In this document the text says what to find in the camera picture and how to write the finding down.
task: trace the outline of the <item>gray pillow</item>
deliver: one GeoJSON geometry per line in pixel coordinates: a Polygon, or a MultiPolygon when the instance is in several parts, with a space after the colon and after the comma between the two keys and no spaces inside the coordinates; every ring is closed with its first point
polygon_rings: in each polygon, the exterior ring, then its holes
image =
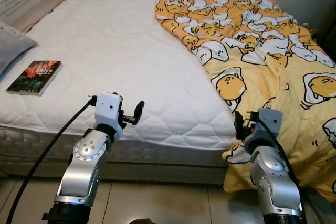
{"type": "Polygon", "coordinates": [[[0,74],[19,54],[36,44],[25,34],[0,21],[0,74]]]}

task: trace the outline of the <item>mattress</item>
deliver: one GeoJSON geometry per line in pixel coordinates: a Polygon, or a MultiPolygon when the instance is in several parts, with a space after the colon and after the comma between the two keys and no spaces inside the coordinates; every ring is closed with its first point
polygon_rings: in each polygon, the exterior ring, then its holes
{"type": "MultiPolygon", "coordinates": [[[[207,151],[220,157],[235,144],[229,108],[197,59],[156,21],[154,9],[155,0],[66,0],[36,24],[27,35],[38,46],[0,76],[0,154],[20,150],[35,157],[45,146],[38,139],[58,132],[88,95],[106,91],[123,96],[125,115],[145,102],[138,125],[128,124],[120,142],[182,148],[173,159],[198,150],[199,160],[207,151]],[[6,93],[33,60],[60,60],[64,66],[40,97],[6,93]]],[[[93,114],[94,108],[84,111],[64,137],[79,139],[93,127],[93,114]]],[[[58,148],[71,150],[73,142],[62,144],[58,148]]]]}

